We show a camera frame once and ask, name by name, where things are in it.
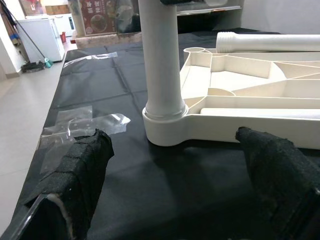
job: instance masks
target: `white wall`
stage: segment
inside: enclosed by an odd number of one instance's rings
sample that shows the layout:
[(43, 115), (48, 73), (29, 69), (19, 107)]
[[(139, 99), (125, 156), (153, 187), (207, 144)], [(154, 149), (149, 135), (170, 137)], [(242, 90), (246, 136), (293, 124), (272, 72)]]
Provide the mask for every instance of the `white wall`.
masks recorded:
[(24, 63), (24, 58), (10, 40), (5, 23), (0, 17), (0, 65), (4, 73), (18, 73)]
[(67, 5), (68, 0), (41, 0), (43, 6)]
[(19, 0), (4, 0), (7, 8), (17, 20), (25, 19), (25, 14), (22, 11)]
[(245, 0), (241, 26), (282, 34), (320, 34), (320, 1)]

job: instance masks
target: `black fabric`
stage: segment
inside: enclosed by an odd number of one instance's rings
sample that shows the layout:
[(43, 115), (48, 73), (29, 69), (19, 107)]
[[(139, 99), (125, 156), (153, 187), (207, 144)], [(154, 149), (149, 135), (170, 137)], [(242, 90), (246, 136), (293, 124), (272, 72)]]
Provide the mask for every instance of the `black fabric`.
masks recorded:
[[(180, 66), (183, 49), (214, 48), (216, 36), (179, 35)], [(189, 140), (159, 147), (148, 142), (141, 114), (148, 97), (141, 43), (73, 50), (66, 61), (112, 52), (118, 57), (80, 61), (62, 70), (44, 125), (53, 126), (58, 111), (88, 105), (94, 117), (121, 113), (131, 119), (126, 132), (111, 136), (115, 156), (108, 163), (88, 240), (274, 240), (239, 144)], [(35, 152), (20, 199), (41, 177), (45, 153)], [(305, 153), (320, 157), (319, 151)]]
[(255, 193), (281, 239), (320, 238), (320, 168), (294, 144), (266, 132), (239, 128)]

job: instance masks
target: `table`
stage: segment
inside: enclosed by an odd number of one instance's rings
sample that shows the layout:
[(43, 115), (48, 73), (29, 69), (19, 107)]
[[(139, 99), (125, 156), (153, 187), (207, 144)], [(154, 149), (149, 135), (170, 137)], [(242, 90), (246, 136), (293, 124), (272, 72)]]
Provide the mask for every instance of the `table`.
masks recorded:
[[(252, 32), (234, 29), (237, 33)], [(216, 32), (179, 35), (183, 49), (214, 48)], [(147, 102), (142, 44), (69, 51), (65, 61), (117, 52), (64, 67), (44, 127), (58, 111), (92, 106), (93, 117), (121, 113), (127, 131), (111, 136), (109, 161), (88, 240), (274, 240), (249, 180), (239, 144), (188, 140), (173, 147), (148, 142), (142, 109)], [(15, 213), (37, 184), (46, 151), (35, 152)], [(304, 150), (320, 159), (319, 151)]]

